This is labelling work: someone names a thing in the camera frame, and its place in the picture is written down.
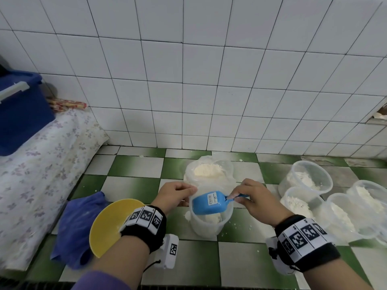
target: blue storage box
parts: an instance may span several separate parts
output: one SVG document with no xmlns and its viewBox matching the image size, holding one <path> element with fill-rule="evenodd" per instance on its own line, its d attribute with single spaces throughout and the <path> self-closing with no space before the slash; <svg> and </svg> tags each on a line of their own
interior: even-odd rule
<svg viewBox="0 0 387 290">
<path fill-rule="evenodd" d="M 38 73 L 10 71 L 0 77 L 0 156 L 14 153 L 55 119 L 39 88 Z"/>
</svg>

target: purple sleeve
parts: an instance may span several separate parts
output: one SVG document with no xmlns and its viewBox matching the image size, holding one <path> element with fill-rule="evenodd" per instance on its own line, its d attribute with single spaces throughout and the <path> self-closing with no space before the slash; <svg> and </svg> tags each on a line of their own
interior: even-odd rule
<svg viewBox="0 0 387 290">
<path fill-rule="evenodd" d="M 84 274 L 77 283 L 75 283 L 72 290 L 130 290 L 130 287 L 109 274 L 100 271 L 91 271 Z"/>
</svg>

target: green and white checkered countertop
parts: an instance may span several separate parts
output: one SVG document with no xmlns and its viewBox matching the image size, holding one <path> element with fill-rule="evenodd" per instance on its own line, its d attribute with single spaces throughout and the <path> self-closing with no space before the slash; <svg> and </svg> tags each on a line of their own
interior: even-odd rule
<svg viewBox="0 0 387 290">
<path fill-rule="evenodd" d="M 211 154 L 232 161 L 236 181 L 260 181 L 278 198 L 278 184 L 291 165 L 301 159 L 322 165 L 331 175 L 334 187 L 322 195 L 325 200 L 332 193 L 345 192 L 358 179 L 387 187 L 387 163 L 382 160 L 103 146 L 69 200 L 103 191 L 108 201 L 135 198 L 150 204 L 165 182 L 182 180 L 190 162 Z M 302 274 L 277 273 L 265 244 L 267 237 L 274 236 L 273 228 L 251 217 L 241 205 L 235 203 L 230 221 L 214 240 L 197 236 L 185 218 L 186 212 L 187 208 L 176 208 L 167 219 L 167 233 L 180 239 L 175 268 L 151 267 L 144 273 L 141 285 L 309 289 Z M 55 239 L 56 228 L 43 240 L 26 272 L 2 271 L 0 276 L 31 282 L 77 281 L 90 267 L 74 271 L 51 261 Z M 375 290 L 385 289 L 387 246 L 371 239 L 340 243 L 337 248 Z"/>
</svg>

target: blue scoop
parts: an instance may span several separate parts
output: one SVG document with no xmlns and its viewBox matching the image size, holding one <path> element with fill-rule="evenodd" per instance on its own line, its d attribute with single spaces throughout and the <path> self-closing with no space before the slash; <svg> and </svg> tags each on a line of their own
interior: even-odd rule
<svg viewBox="0 0 387 290">
<path fill-rule="evenodd" d="M 239 194 L 236 197 L 248 197 L 248 195 Z M 200 195 L 192 200 L 192 210 L 195 214 L 216 214 L 222 213 L 227 209 L 230 201 L 220 191 L 211 191 Z"/>
</svg>

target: person's right hand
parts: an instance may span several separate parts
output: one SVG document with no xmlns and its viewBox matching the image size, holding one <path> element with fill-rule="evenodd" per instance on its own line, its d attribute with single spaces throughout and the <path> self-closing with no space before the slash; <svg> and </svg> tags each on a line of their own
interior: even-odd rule
<svg viewBox="0 0 387 290">
<path fill-rule="evenodd" d="M 249 195 L 250 200 L 244 197 L 236 197 L 240 193 Z M 250 215 L 258 221 L 273 227 L 293 215 L 264 185 L 251 179 L 246 178 L 241 185 L 235 187 L 227 197 L 227 199 L 232 198 L 235 198 L 237 203 L 244 205 Z"/>
</svg>

